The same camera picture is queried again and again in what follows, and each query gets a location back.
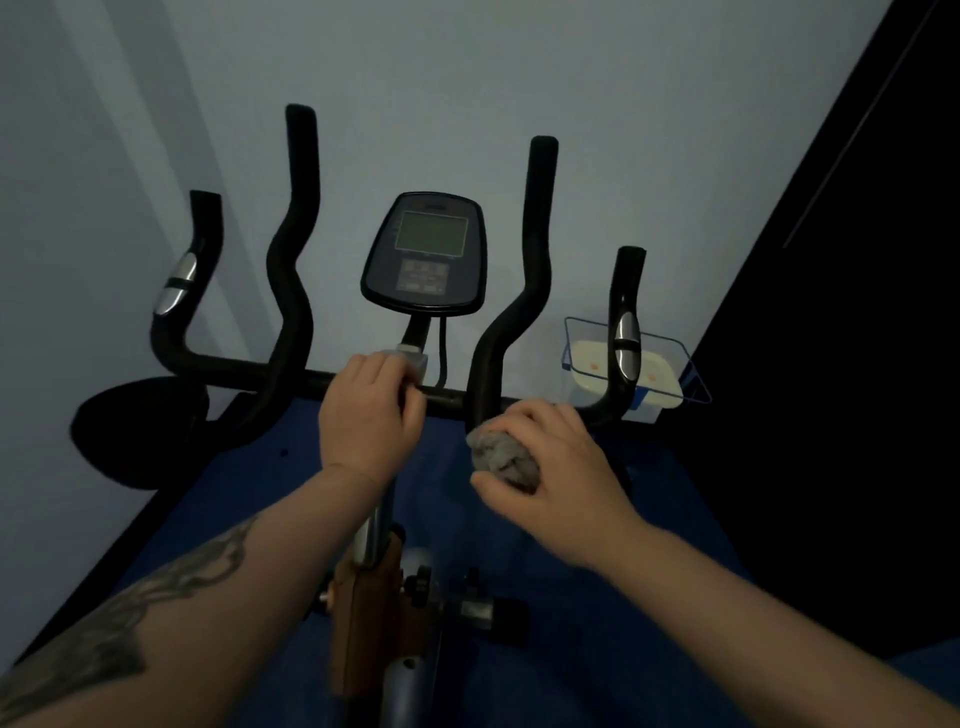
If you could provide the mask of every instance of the blue mat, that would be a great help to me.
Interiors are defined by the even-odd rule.
[[[320,467],[318,404],[297,400],[257,442],[222,453],[139,554],[123,588],[296,489]],[[634,483],[637,510],[749,578],[672,453],[655,442],[604,443]],[[480,502],[461,423],[428,420],[397,479],[395,519],[407,544],[426,546],[447,580],[479,567],[497,596],[527,601],[528,644],[516,649],[459,637],[446,641],[434,704],[438,726],[746,726],[747,720],[693,663],[593,574],[546,553]],[[329,621],[302,622],[237,707],[232,726],[329,724],[324,684]],[[931,680],[944,657],[918,664]],[[955,677],[939,687],[948,697]]]

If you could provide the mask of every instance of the hand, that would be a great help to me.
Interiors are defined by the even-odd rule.
[[[347,362],[320,408],[324,468],[347,468],[386,487],[423,432],[426,397],[414,386],[415,375],[398,354],[356,354]]]
[[[540,486],[529,496],[482,472],[470,483],[493,511],[568,564],[600,570],[612,548],[646,526],[569,404],[520,401],[484,429],[509,432],[530,450]]]

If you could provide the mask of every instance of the finger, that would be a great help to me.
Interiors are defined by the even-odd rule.
[[[562,402],[557,405],[557,411],[574,432],[578,432],[581,435],[589,434],[587,432],[587,426],[584,425],[584,421],[580,419],[580,413],[574,409],[573,405]]]
[[[551,435],[568,435],[570,425],[557,408],[546,400],[522,400],[511,404],[507,412],[526,415]]]
[[[372,353],[367,357],[367,361],[363,363],[363,366],[360,367],[360,371],[357,373],[355,380],[360,384],[373,384],[386,360],[387,354],[384,352]]]
[[[403,380],[413,379],[416,376],[417,372],[406,356],[391,354],[383,362],[383,367],[380,368],[380,373],[376,376],[374,384],[378,389],[382,388],[386,394],[394,398],[396,393],[400,391],[400,384]]]
[[[362,353],[354,354],[350,358],[350,361],[347,362],[347,366],[340,370],[340,374],[338,374],[337,377],[342,381],[354,381],[365,361],[367,361],[367,357]]]
[[[520,414],[511,413],[490,420],[484,425],[484,431],[509,432],[538,461],[550,451],[550,436],[536,422]]]
[[[426,395],[413,384],[408,384],[403,396],[403,434],[407,442],[415,444],[423,433],[426,420]]]
[[[527,496],[507,485],[493,473],[479,471],[470,477],[470,485],[494,513],[527,530],[537,508],[536,496]]]

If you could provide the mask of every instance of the exercise bike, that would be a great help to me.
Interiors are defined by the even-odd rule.
[[[197,386],[226,387],[241,395],[218,420],[194,418],[181,439],[189,451],[208,456],[245,445],[269,429],[294,397],[323,400],[330,372],[306,369],[313,340],[310,303],[296,261],[320,209],[316,116],[289,106],[286,129],[292,196],[286,217],[267,252],[267,276],[282,316],[282,328],[266,363],[190,351],[185,334],[216,269],[223,248],[218,195],[190,192],[193,240],[157,299],[151,344],[174,375]],[[500,414],[513,400],[501,395],[506,350],[537,319],[550,294],[548,230],[558,142],[530,142],[521,246],[524,287],[480,337],[466,391],[445,385],[446,318],[483,305],[487,237],[481,207],[439,192],[406,192],[396,198],[373,240],[361,278],[369,301],[409,315],[399,343],[388,351],[407,357],[422,379],[424,345],[431,322],[440,319],[441,381],[421,384],[427,414],[464,422],[470,431]],[[640,367],[636,294],[645,252],[620,248],[610,288],[609,383],[597,403],[582,408],[589,428],[619,420],[630,406]],[[198,462],[203,456],[195,455]],[[393,522],[394,484],[357,531],[336,570],[321,585],[310,609],[333,621],[329,684],[342,698],[347,725],[419,726],[428,719],[444,626],[466,623],[504,642],[518,641],[522,605],[483,595],[478,575],[469,575],[459,595],[444,593],[430,553],[404,549],[403,529]]]

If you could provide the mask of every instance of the gray cloth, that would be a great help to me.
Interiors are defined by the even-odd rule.
[[[540,485],[540,468],[530,450],[513,435],[481,432],[481,427],[467,435],[474,469],[490,471],[523,493],[535,493]]]

